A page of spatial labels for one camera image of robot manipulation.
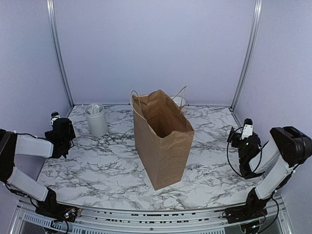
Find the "brown paper bag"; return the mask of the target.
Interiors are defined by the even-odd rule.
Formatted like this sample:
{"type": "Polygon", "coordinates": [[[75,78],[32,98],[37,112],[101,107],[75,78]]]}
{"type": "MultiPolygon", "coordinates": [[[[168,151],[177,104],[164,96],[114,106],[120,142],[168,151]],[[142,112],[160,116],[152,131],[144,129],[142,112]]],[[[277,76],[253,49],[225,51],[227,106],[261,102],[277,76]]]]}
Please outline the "brown paper bag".
{"type": "Polygon", "coordinates": [[[135,148],[155,190],[180,182],[195,131],[182,108],[162,90],[130,92],[135,148]]]}

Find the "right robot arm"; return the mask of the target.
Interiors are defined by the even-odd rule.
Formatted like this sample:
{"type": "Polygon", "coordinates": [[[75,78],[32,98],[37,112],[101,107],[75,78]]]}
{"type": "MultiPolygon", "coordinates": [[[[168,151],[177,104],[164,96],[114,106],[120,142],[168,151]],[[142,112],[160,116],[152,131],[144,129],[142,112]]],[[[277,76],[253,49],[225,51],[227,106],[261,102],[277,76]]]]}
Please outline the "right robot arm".
{"type": "Polygon", "coordinates": [[[229,223],[266,215],[266,205],[274,193],[312,155],[312,139],[293,126],[271,128],[270,134],[270,140],[262,144],[250,124],[242,127],[241,133],[230,132],[227,142],[238,149],[237,174],[244,179],[264,179],[249,191],[244,205],[225,210],[229,223]]]}

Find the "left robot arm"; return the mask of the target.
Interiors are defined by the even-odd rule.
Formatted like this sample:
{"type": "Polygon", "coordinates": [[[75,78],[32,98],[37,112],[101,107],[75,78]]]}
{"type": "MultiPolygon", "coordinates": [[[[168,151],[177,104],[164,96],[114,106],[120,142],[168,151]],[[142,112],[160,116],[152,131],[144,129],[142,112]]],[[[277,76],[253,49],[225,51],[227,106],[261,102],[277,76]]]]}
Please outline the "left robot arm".
{"type": "Polygon", "coordinates": [[[44,137],[4,129],[0,131],[0,180],[10,192],[36,201],[37,214],[75,222],[81,212],[79,208],[59,203],[53,189],[40,184],[15,165],[16,156],[67,157],[76,137],[72,122],[53,113],[51,125],[52,130],[45,132],[44,137]]]}

